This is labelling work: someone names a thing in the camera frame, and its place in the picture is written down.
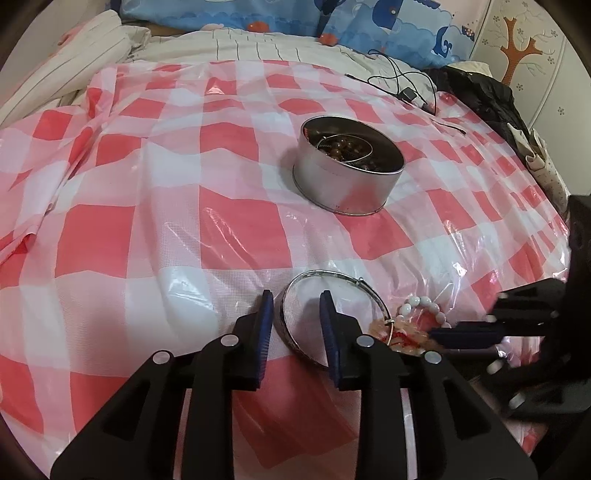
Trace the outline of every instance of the blue pillowcase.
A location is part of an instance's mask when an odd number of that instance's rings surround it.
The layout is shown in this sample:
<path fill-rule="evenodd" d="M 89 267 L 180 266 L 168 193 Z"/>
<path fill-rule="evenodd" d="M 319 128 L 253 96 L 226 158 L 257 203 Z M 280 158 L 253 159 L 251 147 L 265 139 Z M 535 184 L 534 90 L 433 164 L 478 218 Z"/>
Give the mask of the blue pillowcase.
<path fill-rule="evenodd" d="M 181 30 L 241 28 L 319 36 L 361 53 L 376 49 L 418 69 L 467 60 L 488 0 L 122 0 L 122 16 Z"/>
<path fill-rule="evenodd" d="M 197 31 L 232 27 L 315 36 L 322 0 L 123 0 L 124 17 Z"/>

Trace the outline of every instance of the black jacket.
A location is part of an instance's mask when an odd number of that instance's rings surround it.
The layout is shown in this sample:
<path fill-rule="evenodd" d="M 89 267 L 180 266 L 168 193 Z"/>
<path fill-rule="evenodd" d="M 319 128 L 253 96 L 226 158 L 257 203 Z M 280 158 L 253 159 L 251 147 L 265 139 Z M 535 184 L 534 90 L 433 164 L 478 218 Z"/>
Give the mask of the black jacket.
<path fill-rule="evenodd" d="M 453 67 L 428 69 L 425 73 L 431 77 L 437 90 L 457 97 L 503 137 L 525 165 L 525 157 L 519 153 L 507 124 L 521 130 L 528 141 L 530 132 L 515 107 L 510 87 L 486 75 L 464 72 Z"/>

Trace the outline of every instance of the checkered pattern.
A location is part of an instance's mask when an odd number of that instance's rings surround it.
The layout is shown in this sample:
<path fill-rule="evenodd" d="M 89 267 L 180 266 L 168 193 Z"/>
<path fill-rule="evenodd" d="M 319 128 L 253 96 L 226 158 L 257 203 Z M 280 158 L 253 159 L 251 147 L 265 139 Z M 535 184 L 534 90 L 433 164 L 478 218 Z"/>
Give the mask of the checkered pattern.
<path fill-rule="evenodd" d="M 152 352 L 200 349 L 302 271 L 363 276 L 392 310 L 437 297 L 452 322 L 564 277 L 566 227 L 535 181 L 439 99 L 434 118 L 307 64 L 137 62 L 100 72 L 83 106 L 1 131 L 0 408 L 37 464 L 47 472 Z M 369 122 L 406 157 L 373 216 L 334 215 L 294 187 L 301 124 L 326 112 Z M 288 478 L 295 457 L 308 478 L 350 477 L 357 396 L 275 334 L 269 358 L 261 391 L 236 395 L 237 478 Z"/>

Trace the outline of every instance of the silver bangle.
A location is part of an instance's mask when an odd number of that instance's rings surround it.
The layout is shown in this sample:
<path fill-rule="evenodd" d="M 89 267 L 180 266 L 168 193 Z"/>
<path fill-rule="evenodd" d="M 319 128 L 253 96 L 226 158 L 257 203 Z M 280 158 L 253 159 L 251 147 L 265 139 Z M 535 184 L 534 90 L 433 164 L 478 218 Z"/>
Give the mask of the silver bangle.
<path fill-rule="evenodd" d="M 378 305 L 379 309 L 382 311 L 382 314 L 384 315 L 384 325 L 389 327 L 387 345 L 390 345 L 390 343 L 392 342 L 392 336 L 394 334 L 394 321 L 392 320 L 392 317 L 390 316 L 390 312 L 388 310 L 388 307 L 386 306 L 386 304 L 384 303 L 382 298 L 378 295 L 378 293 L 372 287 L 369 286 L 369 284 L 363 278 L 353 278 L 348 275 L 345 275 L 344 273 L 332 272 L 329 270 L 310 270 L 308 272 L 300 273 L 296 278 L 291 280 L 289 285 L 285 288 L 285 290 L 283 291 L 282 297 L 281 297 L 281 307 L 279 310 L 279 318 L 277 318 L 277 317 L 275 318 L 275 329 L 277 330 L 279 337 L 281 337 L 281 339 L 289 347 L 289 349 L 291 349 L 291 351 L 293 351 L 298 357 L 300 357 L 302 360 L 314 365 L 315 367 L 321 368 L 323 370 L 328 369 L 327 365 L 321 364 L 320 362 L 314 360 L 312 357 L 310 357 L 307 353 L 305 353 L 300 348 L 300 345 L 298 345 L 296 339 L 293 338 L 293 335 L 291 334 L 291 332 L 285 322 L 284 303 L 285 303 L 285 298 L 287 297 L 288 292 L 300 280 L 303 280 L 305 278 L 310 278 L 310 277 L 339 278 L 340 280 L 345 280 L 345 281 L 348 281 L 349 283 L 352 283 L 357 288 L 359 288 L 360 290 L 364 291 L 367 295 L 369 295 L 370 298 Z"/>

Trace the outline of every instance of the metal screw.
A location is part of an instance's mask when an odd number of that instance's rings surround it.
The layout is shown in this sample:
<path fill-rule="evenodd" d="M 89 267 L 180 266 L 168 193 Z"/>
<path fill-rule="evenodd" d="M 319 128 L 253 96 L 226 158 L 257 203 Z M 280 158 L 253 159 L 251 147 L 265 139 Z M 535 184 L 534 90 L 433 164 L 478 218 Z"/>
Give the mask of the metal screw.
<path fill-rule="evenodd" d="M 511 410 L 518 409 L 525 402 L 525 397 L 522 393 L 518 393 L 515 397 L 509 400 L 509 408 Z"/>
<path fill-rule="evenodd" d="M 374 345 L 375 341 L 369 335 L 361 335 L 357 337 L 357 345 L 369 348 Z"/>
<path fill-rule="evenodd" d="M 441 362 L 441 355 L 437 352 L 427 352 L 425 353 L 425 360 L 433 365 L 437 365 Z"/>
<path fill-rule="evenodd" d="M 486 367 L 486 372 L 489 375 L 494 375 L 496 374 L 501 368 L 503 368 L 503 362 L 501 362 L 500 360 L 495 360 L 493 363 L 491 363 L 488 367 Z"/>
<path fill-rule="evenodd" d="M 156 365 L 164 365 L 167 364 L 168 361 L 170 360 L 170 353 L 165 352 L 165 351 L 160 351 L 160 352 L 156 352 L 153 356 L 152 356 L 152 361 L 156 364 Z"/>
<path fill-rule="evenodd" d="M 240 341 L 239 338 L 233 334 L 224 335 L 222 338 L 220 338 L 220 343 L 223 346 L 236 346 L 236 345 L 238 345 L 239 341 Z"/>

